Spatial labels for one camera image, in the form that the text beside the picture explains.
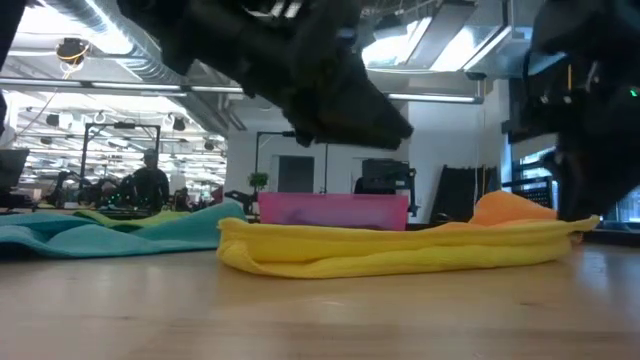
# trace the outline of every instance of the computer monitor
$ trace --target computer monitor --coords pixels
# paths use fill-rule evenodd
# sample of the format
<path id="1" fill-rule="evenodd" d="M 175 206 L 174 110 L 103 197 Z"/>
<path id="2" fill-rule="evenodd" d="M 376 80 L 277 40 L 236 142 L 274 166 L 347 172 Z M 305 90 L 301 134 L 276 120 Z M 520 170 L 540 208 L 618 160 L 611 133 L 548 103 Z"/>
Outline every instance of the computer monitor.
<path id="1" fill-rule="evenodd" d="M 0 150 L 0 191 L 11 190 L 20 182 L 29 150 Z"/>

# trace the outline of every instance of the pink box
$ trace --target pink box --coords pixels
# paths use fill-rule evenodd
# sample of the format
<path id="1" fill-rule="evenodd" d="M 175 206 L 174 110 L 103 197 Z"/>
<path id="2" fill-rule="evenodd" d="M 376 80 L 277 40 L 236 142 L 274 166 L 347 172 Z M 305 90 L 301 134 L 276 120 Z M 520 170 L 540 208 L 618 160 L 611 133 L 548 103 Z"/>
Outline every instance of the pink box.
<path id="1" fill-rule="evenodd" d="M 404 195 L 258 194 L 260 222 L 404 231 L 409 199 Z"/>

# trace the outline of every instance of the person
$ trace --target person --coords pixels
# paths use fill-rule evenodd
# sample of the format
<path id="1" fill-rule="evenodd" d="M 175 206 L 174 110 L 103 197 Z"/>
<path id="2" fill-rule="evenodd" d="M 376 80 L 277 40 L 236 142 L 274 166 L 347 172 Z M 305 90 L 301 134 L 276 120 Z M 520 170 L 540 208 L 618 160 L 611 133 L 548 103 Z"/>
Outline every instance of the person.
<path id="1" fill-rule="evenodd" d="M 144 152 L 145 167 L 133 173 L 138 203 L 153 211 L 160 211 L 169 203 L 169 179 L 158 169 L 158 153 L 149 149 Z"/>

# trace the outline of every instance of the ventilation duct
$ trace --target ventilation duct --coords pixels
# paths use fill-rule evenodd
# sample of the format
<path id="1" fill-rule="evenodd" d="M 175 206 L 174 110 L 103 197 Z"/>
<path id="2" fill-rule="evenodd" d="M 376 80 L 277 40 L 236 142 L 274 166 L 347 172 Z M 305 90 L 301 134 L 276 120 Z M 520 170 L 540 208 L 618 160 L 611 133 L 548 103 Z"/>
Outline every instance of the ventilation duct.
<path id="1" fill-rule="evenodd" d="M 70 20 L 86 26 L 96 36 L 91 41 L 105 52 L 125 53 L 117 62 L 149 83 L 181 84 L 183 78 L 162 64 L 158 46 L 138 26 L 120 15 L 115 0 L 44 0 Z M 195 94 L 172 99 L 187 111 L 206 131 L 226 135 L 225 118 Z"/>

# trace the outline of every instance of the desk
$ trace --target desk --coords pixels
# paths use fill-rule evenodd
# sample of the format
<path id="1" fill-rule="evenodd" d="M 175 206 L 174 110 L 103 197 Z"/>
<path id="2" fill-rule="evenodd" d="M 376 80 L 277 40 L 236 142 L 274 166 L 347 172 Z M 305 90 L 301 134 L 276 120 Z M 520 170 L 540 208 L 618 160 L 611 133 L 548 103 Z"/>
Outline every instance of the desk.
<path id="1" fill-rule="evenodd" d="M 640 252 L 301 281 L 213 252 L 0 264 L 3 360 L 637 359 Z"/>

